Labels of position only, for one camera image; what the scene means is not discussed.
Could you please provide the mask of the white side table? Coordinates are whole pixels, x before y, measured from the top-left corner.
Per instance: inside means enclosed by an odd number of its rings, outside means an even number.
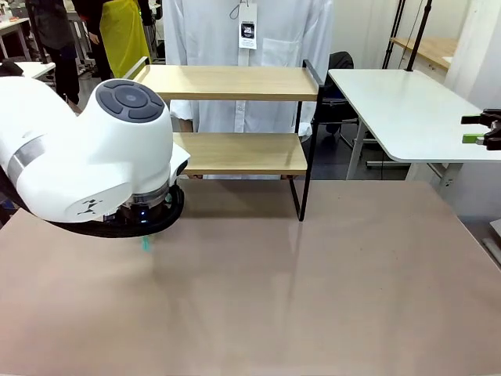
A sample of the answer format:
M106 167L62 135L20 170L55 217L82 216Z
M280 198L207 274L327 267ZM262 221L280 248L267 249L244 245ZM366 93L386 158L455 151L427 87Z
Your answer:
M393 161L428 166L440 179L439 193L464 164L501 163L501 151L462 141L462 117L480 110L422 72L332 69L329 75L359 116L348 180L355 177L365 132Z

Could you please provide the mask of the wooden background table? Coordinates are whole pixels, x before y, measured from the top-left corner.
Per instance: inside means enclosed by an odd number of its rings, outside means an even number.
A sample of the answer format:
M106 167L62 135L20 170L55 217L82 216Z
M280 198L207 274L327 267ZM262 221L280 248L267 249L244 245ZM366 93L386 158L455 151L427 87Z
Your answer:
M448 71L456 52L457 43L458 41L453 38L422 38L416 54L416 63Z

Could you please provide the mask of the black stand pole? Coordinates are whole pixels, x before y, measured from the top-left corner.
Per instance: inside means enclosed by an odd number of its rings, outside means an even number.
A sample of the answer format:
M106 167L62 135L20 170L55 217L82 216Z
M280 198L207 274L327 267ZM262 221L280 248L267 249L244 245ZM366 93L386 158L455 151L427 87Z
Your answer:
M424 35L424 30L425 30L425 27L427 25L427 19L428 19L429 14L430 14L431 7L432 7L432 0L427 0L426 5L424 7L424 12L423 12L422 20L420 22L420 28L419 28L419 30L417 32L417 35L416 35L416 38L415 38L413 50L411 52L408 65L407 65L407 67L405 69L407 72L412 72L413 71L413 66L414 66L414 63L415 63L415 60L416 60L416 56L417 56L417 53L418 53L418 50L419 50L419 47L420 47L420 43L421 43L422 37Z

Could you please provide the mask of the two-tier wooden shelf black frame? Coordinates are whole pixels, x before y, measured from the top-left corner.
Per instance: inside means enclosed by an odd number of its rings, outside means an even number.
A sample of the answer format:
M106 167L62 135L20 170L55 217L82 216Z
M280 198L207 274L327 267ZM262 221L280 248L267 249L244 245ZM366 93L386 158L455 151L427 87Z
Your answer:
M152 65L141 58L125 75L162 99L198 101L306 102L320 105L323 80L308 60L301 67ZM299 132L176 133L191 161L187 175L295 175L288 180L299 220L304 220L312 175L313 150L304 153Z

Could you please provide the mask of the person in dark clothes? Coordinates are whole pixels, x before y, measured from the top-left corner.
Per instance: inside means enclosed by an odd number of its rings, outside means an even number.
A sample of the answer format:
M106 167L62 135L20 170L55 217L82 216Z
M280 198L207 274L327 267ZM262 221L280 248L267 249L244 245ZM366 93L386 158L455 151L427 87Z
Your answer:
M77 53L63 0L27 0L43 49L56 65L56 93L80 113Z

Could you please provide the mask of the person in yellow apron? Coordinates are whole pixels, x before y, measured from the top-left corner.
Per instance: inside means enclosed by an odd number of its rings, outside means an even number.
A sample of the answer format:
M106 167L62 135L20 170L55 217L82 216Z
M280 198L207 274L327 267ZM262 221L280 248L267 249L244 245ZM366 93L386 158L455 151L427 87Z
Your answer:
M103 45L115 78L150 57L144 31L153 24L148 0L74 0L74 8L87 23L91 40Z

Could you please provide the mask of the white lab coat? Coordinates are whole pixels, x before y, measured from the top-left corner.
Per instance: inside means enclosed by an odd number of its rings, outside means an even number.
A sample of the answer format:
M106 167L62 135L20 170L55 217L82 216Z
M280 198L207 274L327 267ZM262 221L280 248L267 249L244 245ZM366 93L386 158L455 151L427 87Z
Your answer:
M299 67L308 60L326 76L333 37L333 0L251 0L258 6L257 49L240 49L239 0L162 0L166 62L186 66ZM173 100L184 132L312 134L314 103Z

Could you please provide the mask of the black office chair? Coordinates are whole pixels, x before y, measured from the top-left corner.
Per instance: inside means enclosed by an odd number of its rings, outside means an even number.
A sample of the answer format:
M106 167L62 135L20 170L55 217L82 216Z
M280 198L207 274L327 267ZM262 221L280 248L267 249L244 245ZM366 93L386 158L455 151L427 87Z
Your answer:
M351 70L354 63L348 52L330 54L328 69ZM315 111L315 119L326 131L335 136L343 124L358 124L358 115L352 108L344 94L327 74L322 95L322 102Z

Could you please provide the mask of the white background table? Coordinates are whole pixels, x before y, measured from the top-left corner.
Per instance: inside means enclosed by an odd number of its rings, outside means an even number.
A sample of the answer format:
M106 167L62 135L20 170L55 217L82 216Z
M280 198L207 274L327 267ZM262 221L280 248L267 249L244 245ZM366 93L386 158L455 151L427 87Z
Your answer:
M3 36L7 34L12 34L16 33L18 36L18 39L20 41L21 47L23 49L23 54L25 59L28 62L31 62L31 56L27 47L27 43L25 41L25 37L23 34L23 25L28 24L29 19L28 18L19 18L16 20L4 20L0 21L0 50L3 53L3 56L5 58L9 58L9 55L7 53L7 50L5 48L5 44L3 41Z
M54 63L41 62L16 62L16 65L23 70L24 77L33 79L40 78L56 67Z

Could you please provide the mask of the black tripod stand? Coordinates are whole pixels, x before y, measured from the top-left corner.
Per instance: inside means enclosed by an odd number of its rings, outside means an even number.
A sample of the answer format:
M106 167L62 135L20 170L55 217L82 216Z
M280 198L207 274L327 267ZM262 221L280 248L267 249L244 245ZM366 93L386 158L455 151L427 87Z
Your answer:
M394 42L392 40L397 36L398 29L399 29L399 26L400 26L400 23L401 23L401 19L402 19L402 15L403 15L403 12L404 12L404 9L405 9L405 3L406 3L406 0L398 0L398 6L397 6L397 9L396 9L394 22L392 24L392 29L391 29L390 37L388 39L387 48L385 50L385 55L384 55L384 60L383 60L383 64L382 64L382 69L387 69L388 65L390 63L391 54L392 54L393 45L394 45Z

